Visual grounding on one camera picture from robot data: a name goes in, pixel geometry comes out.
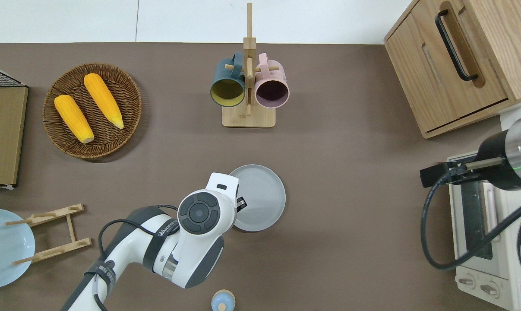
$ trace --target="corn cob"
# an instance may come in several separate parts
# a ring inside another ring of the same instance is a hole
[[[89,143],[93,140],[93,132],[87,123],[80,108],[70,95],[55,97],[55,109],[61,115],[70,131],[81,143]]]
[[[88,73],[84,76],[84,85],[107,120],[118,128],[124,128],[117,102],[100,75]]]

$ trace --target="black drawer handle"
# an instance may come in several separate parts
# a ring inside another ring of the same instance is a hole
[[[445,16],[448,14],[448,10],[442,10],[440,11],[437,16],[435,17],[435,24],[436,28],[439,30],[440,37],[442,37],[442,42],[444,42],[444,46],[446,47],[448,51],[448,55],[450,55],[450,59],[452,59],[452,63],[454,64],[454,67],[456,68],[456,72],[460,76],[460,79],[463,79],[464,81],[471,81],[472,79],[477,79],[479,75],[468,75],[464,68],[462,67],[462,64],[460,63],[460,59],[458,58],[458,55],[456,53],[456,50],[454,50],[454,47],[452,46],[452,42],[450,41],[450,37],[448,36],[448,33],[446,33],[446,29],[444,28],[444,24],[442,23],[442,20],[440,19],[442,16]]]

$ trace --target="round woven tray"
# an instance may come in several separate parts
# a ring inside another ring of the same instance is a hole
[[[119,129],[103,116],[84,86],[84,76],[97,73],[112,93],[122,114],[124,128]],[[55,97],[70,95],[84,114],[93,141],[81,143],[69,130],[54,106]],[[44,102],[43,122],[47,135],[66,154],[81,159],[96,159],[120,149],[136,131],[142,116],[142,95],[127,73],[107,63],[85,63],[63,74],[53,85]]]

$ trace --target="dark green mug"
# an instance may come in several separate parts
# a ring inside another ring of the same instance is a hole
[[[233,69],[226,69],[225,65],[233,65]],[[242,67],[241,53],[233,54],[233,58],[222,59],[216,65],[211,97],[220,106],[237,106],[245,99],[245,75],[241,72]]]

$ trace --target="wooden plate stand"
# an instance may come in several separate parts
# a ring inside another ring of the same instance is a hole
[[[57,256],[59,254],[64,254],[66,252],[76,250],[78,248],[83,248],[84,246],[91,245],[91,238],[83,238],[82,240],[78,240],[78,241],[76,240],[76,237],[74,235],[73,221],[70,218],[71,214],[78,213],[83,210],[84,210],[84,208],[83,208],[82,204],[79,203],[76,205],[71,205],[69,207],[65,207],[65,208],[51,211],[48,213],[32,214],[30,217],[23,219],[23,220],[6,222],[5,223],[6,226],[17,225],[17,224],[28,224],[29,226],[33,227],[33,226],[41,225],[41,224],[46,223],[51,220],[55,220],[55,219],[58,219],[61,217],[66,217],[66,220],[69,223],[70,239],[72,240],[72,242],[70,242],[68,244],[64,244],[61,246],[57,246],[56,248],[50,248],[49,250],[44,250],[42,252],[38,252],[38,253],[34,254],[34,256],[32,256],[32,257],[13,261],[12,264],[16,265],[16,264],[20,264],[20,263],[27,262],[30,260],[32,261],[32,263],[34,263],[34,262],[38,262],[40,260],[51,258],[53,256]]]
[[[255,71],[259,69],[256,68],[256,38],[253,37],[251,2],[247,3],[247,37],[243,38],[243,51],[245,100],[235,107],[222,108],[222,124],[226,127],[273,127],[276,125],[276,109],[261,106],[254,98]]]

